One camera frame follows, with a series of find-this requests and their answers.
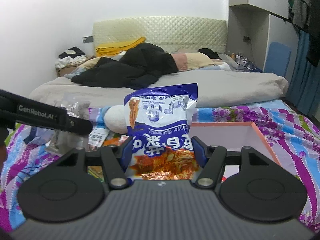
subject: yellow blanket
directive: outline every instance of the yellow blanket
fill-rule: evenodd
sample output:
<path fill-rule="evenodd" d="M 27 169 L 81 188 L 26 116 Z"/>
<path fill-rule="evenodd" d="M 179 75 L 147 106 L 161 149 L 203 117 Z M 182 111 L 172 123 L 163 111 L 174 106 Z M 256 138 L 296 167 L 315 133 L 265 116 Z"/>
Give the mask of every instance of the yellow blanket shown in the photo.
<path fill-rule="evenodd" d="M 140 43 L 143 43 L 146 40 L 145 37 L 140 37 L 136 40 L 132 41 L 122 41 L 116 43 L 105 43 L 96 47 L 96 56 L 115 56 L 119 54 L 121 51 L 128 50 L 134 48 Z"/>

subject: white plush toy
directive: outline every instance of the white plush toy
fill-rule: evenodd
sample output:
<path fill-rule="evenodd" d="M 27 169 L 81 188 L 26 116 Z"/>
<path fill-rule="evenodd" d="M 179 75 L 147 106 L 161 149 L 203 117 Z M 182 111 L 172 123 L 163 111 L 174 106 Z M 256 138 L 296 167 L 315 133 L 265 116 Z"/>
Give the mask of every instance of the white plush toy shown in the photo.
<path fill-rule="evenodd" d="M 115 133 L 125 134 L 128 132 L 124 118 L 124 106 L 112 106 L 103 117 L 106 126 Z"/>

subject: tufted cream headboard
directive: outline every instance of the tufted cream headboard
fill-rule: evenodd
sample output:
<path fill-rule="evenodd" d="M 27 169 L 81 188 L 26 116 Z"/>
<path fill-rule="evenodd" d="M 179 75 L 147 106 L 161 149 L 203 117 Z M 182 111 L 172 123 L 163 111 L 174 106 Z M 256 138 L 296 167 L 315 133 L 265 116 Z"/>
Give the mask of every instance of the tufted cream headboard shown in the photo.
<path fill-rule="evenodd" d="M 198 17 L 152 16 L 107 20 L 93 25 L 95 47 L 102 43 L 129 41 L 141 36 L 166 52 L 209 48 L 224 53 L 227 22 Z"/>

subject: open pink cardboard box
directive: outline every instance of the open pink cardboard box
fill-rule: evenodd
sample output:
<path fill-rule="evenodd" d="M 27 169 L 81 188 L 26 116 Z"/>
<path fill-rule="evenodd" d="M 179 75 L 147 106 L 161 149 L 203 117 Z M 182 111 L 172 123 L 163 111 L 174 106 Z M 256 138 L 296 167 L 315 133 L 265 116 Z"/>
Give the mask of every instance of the open pink cardboard box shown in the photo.
<path fill-rule="evenodd" d="M 229 151 L 241 151 L 243 146 L 251 146 L 280 165 L 268 142 L 254 122 L 192 123 L 189 136 L 197 136 L 206 145 L 220 145 Z M 239 172 L 239 166 L 226 166 L 224 177 Z"/>

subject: silver bolt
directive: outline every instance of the silver bolt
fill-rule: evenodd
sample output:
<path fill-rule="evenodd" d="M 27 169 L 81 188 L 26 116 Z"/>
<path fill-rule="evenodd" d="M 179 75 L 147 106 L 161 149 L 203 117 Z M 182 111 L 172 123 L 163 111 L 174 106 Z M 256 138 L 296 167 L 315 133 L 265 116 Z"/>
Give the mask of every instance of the silver bolt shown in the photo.
<path fill-rule="evenodd" d="M 198 184 L 203 187 L 208 187 L 213 184 L 213 180 L 210 178 L 201 178 L 198 180 Z"/>
<path fill-rule="evenodd" d="M 110 181 L 113 186 L 121 187 L 127 183 L 127 181 L 123 178 L 114 178 Z"/>

